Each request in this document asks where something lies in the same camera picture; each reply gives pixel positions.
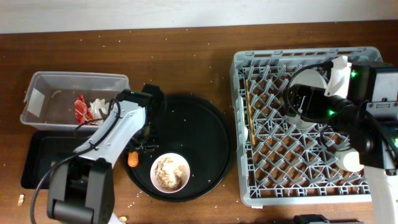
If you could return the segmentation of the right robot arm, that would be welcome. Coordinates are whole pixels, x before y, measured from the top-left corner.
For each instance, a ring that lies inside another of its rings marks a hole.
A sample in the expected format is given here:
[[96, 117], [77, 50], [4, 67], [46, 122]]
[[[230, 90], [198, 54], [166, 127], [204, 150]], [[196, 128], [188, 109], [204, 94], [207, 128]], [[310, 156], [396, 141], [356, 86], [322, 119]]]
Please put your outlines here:
[[364, 167], [375, 222], [397, 223], [397, 67], [347, 57], [316, 67], [330, 74], [326, 87], [295, 82], [312, 65], [296, 71], [284, 90], [287, 115], [348, 135]]

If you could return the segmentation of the grey plate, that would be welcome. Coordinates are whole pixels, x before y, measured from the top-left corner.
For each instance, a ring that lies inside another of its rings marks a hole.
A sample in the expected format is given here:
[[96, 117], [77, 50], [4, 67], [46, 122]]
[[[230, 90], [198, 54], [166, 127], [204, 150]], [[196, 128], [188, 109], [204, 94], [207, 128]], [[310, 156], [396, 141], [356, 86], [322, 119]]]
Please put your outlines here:
[[[325, 79], [316, 71], [307, 69], [298, 74], [292, 81], [291, 87], [294, 84], [303, 84], [307, 86], [313, 86], [318, 88], [326, 88]], [[315, 123], [306, 122], [301, 119], [299, 115], [295, 117], [288, 116], [288, 122], [294, 124], [298, 130], [306, 130], [314, 127]]]

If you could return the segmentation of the red snack wrapper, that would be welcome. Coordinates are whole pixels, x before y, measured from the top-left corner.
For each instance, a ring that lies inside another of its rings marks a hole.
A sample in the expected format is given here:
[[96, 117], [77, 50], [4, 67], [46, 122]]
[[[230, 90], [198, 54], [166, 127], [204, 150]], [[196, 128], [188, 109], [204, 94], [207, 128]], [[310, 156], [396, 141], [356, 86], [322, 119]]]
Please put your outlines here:
[[94, 117], [91, 114], [83, 95], [78, 95], [75, 101], [75, 117], [78, 124], [86, 122], [87, 125], [94, 125]]

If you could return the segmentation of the white cup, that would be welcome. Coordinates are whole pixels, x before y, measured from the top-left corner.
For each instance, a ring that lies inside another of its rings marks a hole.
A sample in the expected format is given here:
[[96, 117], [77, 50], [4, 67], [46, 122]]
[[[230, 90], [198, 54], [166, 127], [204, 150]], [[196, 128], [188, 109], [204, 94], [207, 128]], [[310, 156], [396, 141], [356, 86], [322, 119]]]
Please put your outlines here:
[[359, 162], [359, 153], [353, 148], [347, 148], [335, 152], [337, 161], [335, 164], [338, 168], [348, 172], [359, 172], [364, 166]]

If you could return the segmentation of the pink bowl with food scraps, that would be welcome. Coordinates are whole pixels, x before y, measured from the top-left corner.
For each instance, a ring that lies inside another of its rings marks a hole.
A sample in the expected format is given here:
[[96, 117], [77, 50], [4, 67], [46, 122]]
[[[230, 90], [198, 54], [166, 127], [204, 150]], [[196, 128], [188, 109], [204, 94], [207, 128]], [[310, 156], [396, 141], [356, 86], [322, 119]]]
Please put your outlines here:
[[190, 166], [180, 154], [159, 156], [150, 167], [152, 185], [160, 192], [174, 194], [181, 191], [190, 178]]

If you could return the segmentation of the white plastic fork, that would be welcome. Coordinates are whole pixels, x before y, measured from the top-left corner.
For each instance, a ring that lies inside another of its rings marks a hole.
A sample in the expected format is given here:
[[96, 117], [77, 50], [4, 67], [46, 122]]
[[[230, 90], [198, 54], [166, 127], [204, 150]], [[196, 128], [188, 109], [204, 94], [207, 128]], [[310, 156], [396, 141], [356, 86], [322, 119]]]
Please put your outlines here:
[[249, 130], [248, 130], [248, 128], [244, 125], [244, 139], [245, 139], [245, 141], [248, 140], [248, 136], [249, 136]]

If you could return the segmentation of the wooden chopstick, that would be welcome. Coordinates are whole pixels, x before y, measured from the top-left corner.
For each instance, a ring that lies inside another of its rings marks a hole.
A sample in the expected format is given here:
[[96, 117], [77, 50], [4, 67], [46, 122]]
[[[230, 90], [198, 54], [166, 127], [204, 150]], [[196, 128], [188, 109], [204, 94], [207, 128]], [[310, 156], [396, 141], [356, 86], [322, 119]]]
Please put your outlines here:
[[247, 108], [248, 108], [251, 144], [252, 144], [252, 146], [255, 146], [256, 139], [254, 136], [254, 124], [253, 124], [253, 120], [252, 120], [251, 98], [250, 98], [250, 92], [249, 92], [249, 82], [247, 79], [245, 80], [245, 87], [246, 87], [246, 101], [247, 101]]

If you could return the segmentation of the orange carrot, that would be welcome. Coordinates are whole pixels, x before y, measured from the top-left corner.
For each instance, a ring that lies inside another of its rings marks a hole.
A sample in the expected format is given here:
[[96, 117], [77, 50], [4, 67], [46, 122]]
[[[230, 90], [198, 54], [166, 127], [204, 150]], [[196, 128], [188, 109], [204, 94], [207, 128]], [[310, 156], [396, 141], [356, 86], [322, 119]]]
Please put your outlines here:
[[136, 167], [139, 163], [139, 153], [137, 151], [131, 151], [127, 155], [127, 164], [129, 167]]

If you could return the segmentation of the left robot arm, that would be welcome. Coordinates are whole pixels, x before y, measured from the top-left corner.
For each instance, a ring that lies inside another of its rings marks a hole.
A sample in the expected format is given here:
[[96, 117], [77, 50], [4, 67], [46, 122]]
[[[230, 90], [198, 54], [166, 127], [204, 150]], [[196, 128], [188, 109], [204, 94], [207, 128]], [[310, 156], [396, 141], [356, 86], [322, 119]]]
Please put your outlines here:
[[61, 223], [120, 223], [114, 214], [113, 167], [124, 148], [165, 111], [156, 85], [123, 90], [104, 123], [50, 172], [47, 216]]

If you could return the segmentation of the white tissue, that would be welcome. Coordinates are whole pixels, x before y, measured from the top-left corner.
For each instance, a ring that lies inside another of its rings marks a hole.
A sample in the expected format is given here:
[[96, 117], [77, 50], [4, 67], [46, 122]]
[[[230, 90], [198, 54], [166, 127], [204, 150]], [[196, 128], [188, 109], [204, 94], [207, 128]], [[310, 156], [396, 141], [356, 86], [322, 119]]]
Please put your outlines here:
[[103, 121], [108, 116], [109, 102], [106, 102], [105, 99], [95, 99], [94, 102], [90, 103], [89, 111], [95, 119], [94, 125], [100, 126], [103, 124]]

